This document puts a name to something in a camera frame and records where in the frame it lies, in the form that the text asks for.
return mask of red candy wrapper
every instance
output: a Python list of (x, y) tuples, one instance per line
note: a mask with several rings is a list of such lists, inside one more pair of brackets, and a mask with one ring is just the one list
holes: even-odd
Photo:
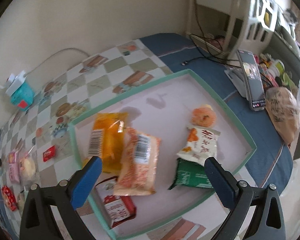
[(7, 187), (7, 185), (4, 185), (1, 188), (1, 192), (2, 192), (4, 204), (8, 208), (10, 208), (11, 211), (17, 210), (18, 208), (17, 208), (16, 198), (15, 198), (14, 194), (12, 193), (12, 191)]
[(137, 208), (129, 196), (114, 196), (113, 187), (117, 176), (105, 179), (96, 185), (106, 211), (111, 219), (111, 228), (136, 217)]
[(43, 161), (46, 162), (56, 155), (56, 146), (50, 147), (43, 153)]

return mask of yellow snack bag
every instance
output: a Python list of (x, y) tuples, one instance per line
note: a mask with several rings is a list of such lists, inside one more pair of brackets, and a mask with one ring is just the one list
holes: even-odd
[(99, 113), (93, 124), (88, 156), (102, 159), (102, 171), (118, 175), (121, 170), (124, 124), (128, 113)]

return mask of metal screw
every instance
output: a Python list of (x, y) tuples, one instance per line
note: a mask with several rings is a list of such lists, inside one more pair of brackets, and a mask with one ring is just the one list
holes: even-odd
[(64, 187), (64, 186), (66, 186), (67, 184), (68, 184), (68, 181), (67, 181), (66, 179), (63, 179), (62, 181), (59, 182), (59, 185), (60, 185), (61, 187)]
[(32, 190), (36, 190), (36, 189), (37, 189), (37, 187), (38, 187), (38, 185), (37, 185), (37, 184), (32, 184), (32, 185), (31, 185), (31, 187), (30, 187), (30, 189), (32, 189)]
[(272, 189), (272, 190), (276, 190), (276, 189), (277, 189), (277, 186), (276, 186), (275, 184), (272, 184), (272, 183), (271, 183), (271, 184), (269, 185), (269, 188)]
[(247, 187), (247, 186), (248, 186), (248, 183), (247, 183), (246, 181), (244, 181), (244, 180), (240, 180), (240, 181), (239, 181), (239, 185), (240, 185), (241, 187)]

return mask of power cord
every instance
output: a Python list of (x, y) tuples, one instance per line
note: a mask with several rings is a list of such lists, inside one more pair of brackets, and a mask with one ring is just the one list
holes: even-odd
[(39, 65), (37, 65), (33, 70), (27, 72), (26, 75), (30, 74), (32, 71), (34, 71), (35, 69), (37, 69), (38, 67), (40, 67), (48, 59), (52, 58), (53, 56), (55, 56), (56, 54), (58, 54), (60, 52), (66, 51), (66, 50), (75, 50), (75, 51), (78, 51), (78, 52), (84, 54), (87, 57), (90, 57), (90, 55), (87, 52), (85, 52), (84, 50), (82, 50), (82, 49), (78, 49), (78, 48), (65, 48), (65, 49), (61, 49), (61, 50), (57, 51), (56, 53), (52, 54), (51, 56), (49, 56), (48, 58), (46, 58), (43, 62), (41, 62)]
[[(203, 29), (202, 29), (202, 27), (201, 27), (201, 24), (200, 24), (200, 22), (199, 22), (197, 0), (194, 0), (194, 15), (195, 15), (195, 20), (196, 20), (196, 22), (197, 22), (197, 25), (198, 25), (198, 27), (199, 27), (201, 33), (202, 33), (202, 36), (199, 36), (199, 35), (196, 35), (196, 34), (192, 34), (192, 33), (191, 33), (191, 34), (190, 34), (190, 39), (191, 39), (191, 35), (192, 35), (192, 36), (196, 36), (196, 37), (199, 37), (199, 38), (202, 38), (202, 39), (208, 39), (208, 40), (216, 41), (216, 42), (218, 42), (220, 48), (222, 48), (222, 46), (221, 46), (221, 44), (220, 44), (220, 42), (219, 42), (218, 40), (216, 40), (216, 39), (211, 39), (211, 38), (207, 38), (206, 35), (204, 34)], [(207, 57), (207, 56), (204, 55), (205, 58), (211, 58), (211, 57), (214, 57), (214, 58), (219, 59), (219, 60), (224, 60), (223, 58), (217, 57), (217, 55), (220, 55), (221, 52), (218, 52), (218, 54), (213, 55), (213, 54), (210, 52), (209, 46), (207, 45), (206, 42), (205, 42), (205, 44), (206, 44), (207, 51), (208, 51), (208, 53), (210, 54), (209, 57)]]
[[(226, 64), (226, 63), (221, 63), (221, 62), (212, 60), (212, 59), (211, 59), (212, 57), (215, 58), (215, 59), (217, 59), (217, 60), (224, 60), (224, 58), (216, 57), (217, 55), (220, 55), (221, 52), (218, 52), (218, 54), (213, 55), (213, 54), (209, 51), (209, 46), (207, 45), (207, 42), (205, 42), (205, 44), (206, 44), (206, 48), (207, 48), (207, 51), (208, 51), (208, 53), (210, 54), (210, 56), (207, 57), (206, 55), (204, 55), (204, 54), (201, 52), (201, 50), (199, 49), (199, 47), (197, 46), (197, 44), (194, 42), (194, 40), (191, 38), (191, 36), (196, 36), (196, 37), (199, 37), (199, 38), (201, 38), (201, 39), (208, 39), (208, 40), (216, 41), (216, 42), (218, 42), (220, 48), (222, 48), (222, 46), (221, 46), (221, 44), (220, 44), (220, 42), (219, 42), (218, 40), (205, 37), (205, 34), (204, 34), (204, 32), (203, 32), (203, 30), (202, 30), (202, 27), (201, 27), (201, 25), (200, 25), (200, 22), (199, 22), (199, 17), (198, 17), (198, 3), (197, 3), (197, 0), (194, 0), (194, 15), (195, 15), (195, 20), (196, 20), (196, 22), (197, 22), (197, 25), (198, 25), (198, 27), (199, 27), (201, 33), (202, 33), (202, 36), (199, 36), (199, 35), (196, 35), (196, 34), (191, 33), (191, 34), (189, 35), (189, 38), (191, 39), (192, 43), (195, 45), (196, 49), (197, 49), (197, 50), (199, 51), (199, 53), (201, 54), (201, 57), (195, 57), (195, 58), (192, 58), (191, 60), (186, 60), (186, 61), (182, 62), (181, 64), (182, 64), (183, 66), (185, 66), (185, 65), (188, 65), (191, 61), (194, 61), (194, 60), (197, 60), (197, 59), (207, 59), (207, 60), (212, 61), (212, 62), (215, 62), (215, 63), (223, 64), (225, 67), (234, 67), (234, 68), (240, 68), (240, 69), (241, 69), (241, 67), (239, 67), (239, 66), (235, 66), (235, 65), (231, 65), (231, 64)], [(270, 81), (263, 73), (260, 73), (260, 75), (263, 76), (263, 77), (266, 79), (266, 80), (265, 80), (266, 83), (271, 84), (271, 86), (272, 86), (272, 82), (271, 82), (271, 81)]]
[(234, 67), (234, 68), (240, 68), (240, 69), (241, 69), (241, 67), (239, 67), (239, 66), (235, 66), (235, 65), (231, 65), (231, 64), (225, 64), (225, 63), (221, 63), (221, 62), (219, 62), (219, 61), (212, 60), (211, 57), (207, 57), (206, 55), (204, 55), (204, 54), (201, 52), (201, 50), (199, 49), (198, 45), (195, 44), (195, 42), (194, 42), (194, 40), (191, 38), (191, 36), (190, 36), (190, 40), (191, 40), (192, 43), (195, 45), (197, 51), (201, 54), (201, 57), (195, 57), (195, 58), (192, 58), (191, 60), (186, 60), (186, 61), (184, 61), (184, 62), (181, 63), (183, 66), (188, 65), (191, 61), (194, 61), (194, 60), (203, 58), (203, 59), (207, 59), (207, 60), (209, 60), (209, 61), (215, 62), (215, 63), (223, 64), (223, 65), (226, 66), (226, 67), (228, 66), (228, 67)]
[[(212, 61), (212, 62), (215, 62), (215, 63), (219, 63), (219, 64), (223, 64), (225, 67), (228, 67), (228, 68), (231, 68), (231, 67), (234, 67), (234, 68), (239, 68), (240, 70), (242, 69), (241, 67), (239, 66), (235, 66), (235, 65), (231, 65), (231, 64), (225, 64), (225, 63), (221, 63), (221, 62), (218, 62), (218, 61), (214, 61), (212, 60), (210, 57), (207, 57), (206, 55), (204, 55), (201, 50), (199, 49), (199, 47), (197, 46), (197, 44), (195, 44), (194, 40), (190, 37), (192, 43), (195, 45), (197, 51), (201, 54), (201, 57), (195, 57), (195, 58), (192, 58), (191, 60), (186, 60), (184, 62), (181, 63), (181, 65), (183, 66), (186, 66), (188, 65), (191, 61), (194, 61), (194, 60), (197, 60), (197, 59), (207, 59), (209, 61)], [(270, 79), (267, 78), (266, 75), (264, 75), (263, 73), (260, 73), (261, 76), (263, 76), (266, 80), (264, 80), (266, 83), (268, 83), (268, 85), (270, 85), (271, 87), (273, 87), (272, 85), (272, 82), (270, 81)]]

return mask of black cable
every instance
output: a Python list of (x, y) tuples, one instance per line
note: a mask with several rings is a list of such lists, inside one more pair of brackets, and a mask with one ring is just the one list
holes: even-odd
[[(194, 60), (197, 60), (197, 59), (207, 59), (207, 60), (212, 61), (212, 62), (215, 62), (215, 63), (223, 64), (225, 67), (235, 67), (235, 68), (240, 68), (240, 69), (241, 69), (241, 67), (239, 67), (239, 66), (235, 66), (235, 65), (231, 65), (231, 64), (225, 64), (225, 63), (221, 63), (221, 62), (212, 60), (210, 57), (207, 57), (206, 55), (204, 55), (204, 54), (201, 52), (201, 50), (199, 49), (198, 45), (195, 44), (194, 40), (193, 40), (191, 37), (190, 37), (190, 40), (191, 40), (192, 43), (195, 45), (197, 51), (201, 54), (201, 57), (195, 57), (195, 58), (192, 58), (191, 60), (186, 60), (186, 61), (184, 61), (184, 62), (181, 63), (183, 66), (186, 66), (186, 65), (188, 65), (191, 61), (194, 61)], [(268, 85), (270, 85), (271, 87), (273, 87), (271, 80), (268, 79), (266, 75), (264, 75), (263, 73), (260, 73), (260, 75), (263, 76), (263, 77), (266, 79), (266, 80), (264, 80), (264, 82), (268, 83)]]
[[(192, 36), (197, 36), (197, 37), (199, 37), (199, 38), (201, 38), (201, 39), (209, 39), (209, 40), (217, 41), (217, 40), (215, 40), (215, 39), (210, 39), (210, 38), (202, 37), (202, 36), (199, 36), (199, 35), (196, 35), (196, 34), (193, 34), (193, 33), (191, 33), (191, 35), (192, 35)], [(216, 58), (216, 59), (225, 60), (224, 58), (216, 57), (215, 55), (212, 55), (211, 53), (210, 53), (210, 55), (211, 55), (211, 56), (209, 56), (209, 58), (210, 58), (210, 57), (214, 57), (214, 58)], [(229, 60), (229, 61), (239, 61), (239, 60), (238, 60), (238, 59), (231, 59), (231, 60)]]
[[(201, 25), (200, 25), (200, 22), (199, 22), (197, 0), (194, 0), (194, 15), (195, 15), (195, 20), (197, 21), (197, 25), (198, 25), (198, 27), (199, 27), (201, 33), (202, 33), (202, 36), (203, 36), (204, 38), (206, 38), (205, 35), (204, 35), (204, 32), (203, 32), (203, 30), (202, 30), (202, 27), (201, 27)], [(209, 54), (212, 55), (212, 56), (214, 56), (214, 55), (209, 51), (209, 46), (207, 45), (206, 42), (205, 42), (205, 44), (206, 44), (207, 51), (209, 52)]]
[[(222, 50), (222, 46), (221, 46), (221, 44), (220, 44), (220, 42), (219, 42), (218, 40), (205, 37), (205, 34), (204, 34), (204, 32), (203, 32), (203, 30), (202, 30), (202, 27), (201, 27), (201, 25), (200, 25), (200, 22), (199, 22), (197, 0), (194, 0), (194, 15), (195, 15), (195, 20), (196, 20), (196, 22), (197, 22), (197, 25), (198, 25), (198, 27), (199, 27), (201, 33), (202, 33), (202, 36), (199, 36), (199, 35), (196, 35), (196, 34), (192, 34), (192, 33), (191, 33), (190, 35), (197, 36), (197, 37), (202, 38), (202, 39), (207, 39), (207, 40), (216, 41), (216, 42), (218, 42), (218, 44), (219, 44), (219, 46), (220, 46), (220, 48), (221, 48), (221, 50)], [(209, 58), (210, 58), (210, 57), (214, 57), (214, 58), (216, 58), (216, 59), (223, 60), (223, 58), (217, 57), (218, 55), (221, 54), (221, 52), (218, 52), (218, 54), (213, 55), (213, 54), (210, 52), (210, 50), (209, 50), (209, 46), (207, 45), (207, 41), (205, 41), (205, 44), (206, 44), (206, 47), (207, 47), (207, 51), (208, 51), (208, 53), (210, 54)]]
[(239, 67), (239, 66), (235, 66), (235, 65), (231, 65), (231, 64), (224, 64), (224, 63), (221, 63), (221, 62), (212, 60), (210, 57), (207, 57), (206, 55), (204, 55), (204, 54), (201, 52), (201, 50), (199, 49), (198, 45), (195, 44), (195, 42), (193, 41), (193, 39), (191, 38), (191, 36), (190, 36), (190, 40), (191, 40), (192, 43), (195, 45), (195, 47), (196, 47), (196, 49), (198, 50), (198, 52), (201, 54), (201, 57), (196, 57), (196, 58), (192, 58), (191, 60), (186, 60), (186, 61), (184, 61), (184, 62), (181, 63), (183, 66), (188, 65), (188, 64), (189, 64), (191, 61), (193, 61), (193, 60), (196, 60), (196, 59), (199, 59), (199, 58), (204, 58), (204, 59), (207, 59), (207, 60), (212, 61), (212, 62), (214, 62), (214, 63), (223, 64), (223, 65), (225, 65), (225, 66), (235, 67), (235, 68), (241, 68), (241, 67)]

